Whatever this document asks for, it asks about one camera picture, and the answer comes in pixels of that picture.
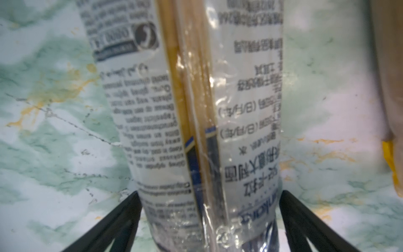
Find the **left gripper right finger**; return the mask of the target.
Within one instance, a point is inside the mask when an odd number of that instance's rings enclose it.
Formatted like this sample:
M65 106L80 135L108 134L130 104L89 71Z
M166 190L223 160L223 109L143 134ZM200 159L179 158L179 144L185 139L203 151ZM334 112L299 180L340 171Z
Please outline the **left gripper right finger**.
M282 192L279 206L290 251L310 252L312 243L319 252L359 252L289 191Z

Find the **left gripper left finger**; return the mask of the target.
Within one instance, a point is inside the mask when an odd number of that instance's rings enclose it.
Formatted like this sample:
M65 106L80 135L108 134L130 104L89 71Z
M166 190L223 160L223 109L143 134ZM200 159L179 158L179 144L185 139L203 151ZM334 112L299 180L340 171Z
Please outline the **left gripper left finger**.
M138 193L130 194L65 252L129 252L139 225L142 204Z

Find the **clear white-label spaghetti bag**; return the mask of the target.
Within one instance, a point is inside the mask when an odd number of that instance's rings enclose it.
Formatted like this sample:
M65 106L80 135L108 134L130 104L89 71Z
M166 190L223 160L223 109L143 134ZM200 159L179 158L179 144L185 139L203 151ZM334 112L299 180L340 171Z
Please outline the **clear white-label spaghetti bag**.
M282 1L76 1L160 252L276 252Z

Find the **yellow top spaghetti bag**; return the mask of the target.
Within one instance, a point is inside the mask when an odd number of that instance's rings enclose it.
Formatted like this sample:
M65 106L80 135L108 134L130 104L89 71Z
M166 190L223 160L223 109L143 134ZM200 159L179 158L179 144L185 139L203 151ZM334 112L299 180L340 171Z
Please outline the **yellow top spaghetti bag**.
M403 2L370 2L379 76L391 137L383 142L396 193L403 196Z

